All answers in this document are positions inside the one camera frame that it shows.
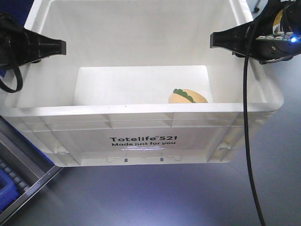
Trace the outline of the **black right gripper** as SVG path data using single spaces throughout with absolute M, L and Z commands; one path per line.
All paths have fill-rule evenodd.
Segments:
M 299 0 L 269 0 L 255 21 L 213 32 L 210 48 L 223 48 L 237 57 L 249 56 L 261 64 L 288 61 L 301 53 Z

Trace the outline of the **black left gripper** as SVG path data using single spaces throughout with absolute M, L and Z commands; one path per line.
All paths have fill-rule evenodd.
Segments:
M 0 13 L 0 67 L 13 69 L 54 55 L 66 55 L 66 42 L 25 29 L 12 15 Z

